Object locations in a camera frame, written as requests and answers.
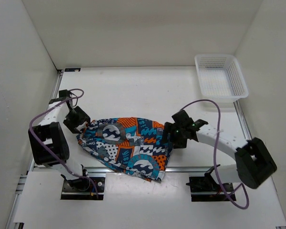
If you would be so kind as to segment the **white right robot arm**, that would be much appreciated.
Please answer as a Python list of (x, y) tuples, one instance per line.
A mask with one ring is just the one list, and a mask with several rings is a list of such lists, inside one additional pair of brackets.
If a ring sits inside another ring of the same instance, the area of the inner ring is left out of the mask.
[(222, 183), (240, 182), (251, 189), (257, 189), (277, 171), (277, 165), (267, 147), (257, 137), (252, 140), (237, 138), (217, 131), (201, 119), (164, 124), (164, 142), (172, 143), (175, 148), (186, 148), (189, 139), (212, 146), (235, 161), (227, 166), (214, 165), (206, 172), (204, 184), (211, 191), (217, 190)]

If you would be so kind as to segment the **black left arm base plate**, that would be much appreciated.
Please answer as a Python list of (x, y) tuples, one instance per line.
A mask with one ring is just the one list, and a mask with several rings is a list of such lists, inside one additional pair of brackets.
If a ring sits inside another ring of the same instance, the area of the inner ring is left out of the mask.
[(67, 180), (64, 175), (61, 189), (62, 200), (103, 200), (105, 189), (105, 174), (90, 177), (96, 187), (87, 179)]

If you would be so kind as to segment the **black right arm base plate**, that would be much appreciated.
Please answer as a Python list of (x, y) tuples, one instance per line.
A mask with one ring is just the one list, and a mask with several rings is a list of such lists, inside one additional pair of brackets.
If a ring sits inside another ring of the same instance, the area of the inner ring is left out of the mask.
[(190, 187), (192, 202), (229, 201), (221, 187), (206, 177), (189, 177), (186, 185)]

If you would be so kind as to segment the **colourful patterned shorts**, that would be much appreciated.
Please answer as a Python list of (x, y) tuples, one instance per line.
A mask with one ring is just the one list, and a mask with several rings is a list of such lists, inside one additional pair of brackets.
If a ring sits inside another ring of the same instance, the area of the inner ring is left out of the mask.
[(161, 182), (173, 149), (162, 144), (164, 125), (145, 118), (93, 120), (77, 135), (78, 144), (109, 169)]

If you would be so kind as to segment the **small dark blue label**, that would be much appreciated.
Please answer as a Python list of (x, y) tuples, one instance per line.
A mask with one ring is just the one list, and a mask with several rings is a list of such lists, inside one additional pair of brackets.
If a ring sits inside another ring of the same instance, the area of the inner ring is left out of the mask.
[(65, 68), (65, 72), (80, 72), (81, 68)]

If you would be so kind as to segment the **white plastic mesh basket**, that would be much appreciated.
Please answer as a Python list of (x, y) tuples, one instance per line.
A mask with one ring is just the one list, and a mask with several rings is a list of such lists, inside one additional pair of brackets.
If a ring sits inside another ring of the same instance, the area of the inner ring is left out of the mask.
[(204, 99), (228, 104), (248, 97), (245, 79), (233, 55), (198, 54), (194, 60)]

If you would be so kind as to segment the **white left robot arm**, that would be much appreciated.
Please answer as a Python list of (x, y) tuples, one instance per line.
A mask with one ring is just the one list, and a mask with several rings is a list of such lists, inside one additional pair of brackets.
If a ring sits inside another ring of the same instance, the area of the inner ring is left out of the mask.
[(79, 135), (89, 122), (90, 117), (65, 96), (50, 100), (49, 109), (33, 118), (28, 130), (35, 163), (57, 170), (70, 186), (80, 191), (87, 190), (92, 180), (84, 166), (70, 158), (62, 126)]

